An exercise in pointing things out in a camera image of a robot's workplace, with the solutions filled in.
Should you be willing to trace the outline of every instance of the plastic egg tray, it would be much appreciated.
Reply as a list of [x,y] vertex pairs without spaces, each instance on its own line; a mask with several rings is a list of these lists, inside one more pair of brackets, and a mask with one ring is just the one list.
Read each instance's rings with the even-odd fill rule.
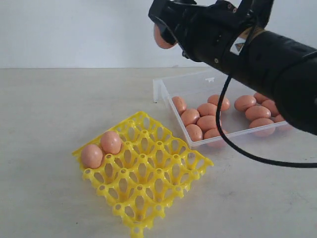
[[[73,155],[83,179],[89,179],[97,195],[105,197],[113,214],[130,228],[131,237],[142,238],[144,229],[151,229],[156,217],[164,218],[165,208],[176,197],[182,198],[192,181],[213,163],[145,112],[137,112],[109,130],[120,135],[123,146],[119,154],[105,155],[99,168],[83,167],[80,154],[84,146]],[[100,145],[100,138],[87,144]]]

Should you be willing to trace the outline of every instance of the black cable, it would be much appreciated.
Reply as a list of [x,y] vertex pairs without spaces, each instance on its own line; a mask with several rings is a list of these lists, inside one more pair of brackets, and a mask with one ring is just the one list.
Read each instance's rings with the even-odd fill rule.
[[[239,57],[243,56],[243,53],[244,53],[244,49],[246,48],[246,46],[249,44],[250,42],[250,39],[254,33],[254,30],[256,28],[258,24],[258,21],[256,20],[256,23],[252,26],[251,28],[251,31],[245,41],[245,45],[244,47],[242,48],[241,50],[241,53],[239,55]],[[301,61],[305,61],[307,60],[307,58],[310,57],[310,55],[307,55],[307,56],[304,56]],[[265,158],[262,158],[262,157],[258,157],[258,156],[255,156],[253,154],[250,154],[248,152],[246,152],[245,150],[241,149],[240,147],[238,147],[237,145],[235,145],[231,140],[228,139],[228,137],[224,134],[222,128],[221,128],[221,125],[220,125],[220,109],[221,109],[221,106],[222,106],[222,102],[223,102],[223,99],[224,99],[224,95],[228,89],[228,86],[229,86],[229,83],[232,79],[232,75],[234,74],[234,71],[235,69],[233,69],[225,83],[224,83],[224,86],[222,88],[222,92],[220,94],[220,97],[219,97],[219,102],[218,102],[218,105],[217,105],[217,111],[216,111],[216,125],[217,125],[217,129],[219,131],[219,134],[220,136],[222,137],[222,139],[229,145],[231,146],[234,150],[236,150],[237,152],[239,152],[240,154],[252,159],[252,160],[255,160],[255,161],[258,161],[258,162],[261,162],[261,163],[264,163],[264,164],[268,164],[268,165],[275,165],[275,166],[280,166],[280,167],[290,167],[290,168],[317,168],[317,163],[293,163],[293,162],[284,162],[284,161],[277,161],[277,160],[270,160],[270,159],[265,159]]]

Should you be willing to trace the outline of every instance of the white tabletop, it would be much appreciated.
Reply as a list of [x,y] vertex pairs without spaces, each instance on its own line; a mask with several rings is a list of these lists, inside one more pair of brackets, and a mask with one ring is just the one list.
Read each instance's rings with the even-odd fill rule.
[[[177,135],[165,105],[153,103],[152,79],[200,70],[0,70],[0,237],[128,238],[71,152],[137,111]],[[296,145],[305,161],[315,142],[294,137],[274,155]],[[266,143],[246,149],[273,155]],[[317,236],[316,170],[264,165],[231,149],[210,158],[215,166],[146,238]]]

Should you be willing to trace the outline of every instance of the white wall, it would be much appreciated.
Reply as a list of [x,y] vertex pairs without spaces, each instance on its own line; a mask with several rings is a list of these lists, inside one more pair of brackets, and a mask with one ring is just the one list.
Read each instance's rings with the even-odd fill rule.
[[[155,45],[151,3],[0,0],[0,68],[205,66]],[[315,0],[275,0],[268,29],[317,47],[316,8]]]

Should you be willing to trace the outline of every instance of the clear plastic container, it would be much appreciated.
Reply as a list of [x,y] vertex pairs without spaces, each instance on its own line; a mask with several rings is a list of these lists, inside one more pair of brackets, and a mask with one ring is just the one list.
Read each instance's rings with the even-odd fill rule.
[[[161,99],[164,100],[165,105],[171,112],[172,118],[174,120],[176,119],[177,126],[180,126],[183,132],[183,139],[187,141],[188,146],[191,149],[199,150],[203,153],[205,147],[208,146],[208,149],[210,150],[210,147],[217,147],[217,145],[223,140],[220,136],[218,136],[197,142],[192,141],[179,114],[177,113],[177,110],[172,102],[172,97],[181,96],[185,99],[187,108],[197,108],[202,103],[206,103],[209,96],[221,93],[226,78],[227,75],[211,69],[204,72],[176,77],[166,77],[153,81],[154,102],[158,102]],[[255,91],[236,80],[231,81],[226,93],[226,97],[230,100],[231,106],[229,110],[224,111],[221,115],[222,128],[228,131],[227,137],[230,138],[233,143],[242,147],[246,144],[248,144],[248,146],[252,146],[253,144],[259,143],[259,141],[265,141],[267,144],[271,144],[272,146],[274,144],[277,145],[276,142],[278,141],[279,145],[288,146],[294,141],[294,137],[296,137],[297,139],[300,138],[303,143],[301,145],[302,150],[311,151],[312,155],[306,154],[306,156],[315,158],[316,150],[312,151],[312,141],[316,143],[317,137],[309,133],[299,131],[291,127],[285,121],[249,129],[250,121],[246,119],[244,113],[236,111],[233,104],[238,97],[242,95],[253,95],[254,93]],[[285,126],[289,126],[291,129],[289,131],[282,131]],[[258,137],[255,135],[258,131],[272,130],[272,128],[275,128],[275,132],[268,137]]]

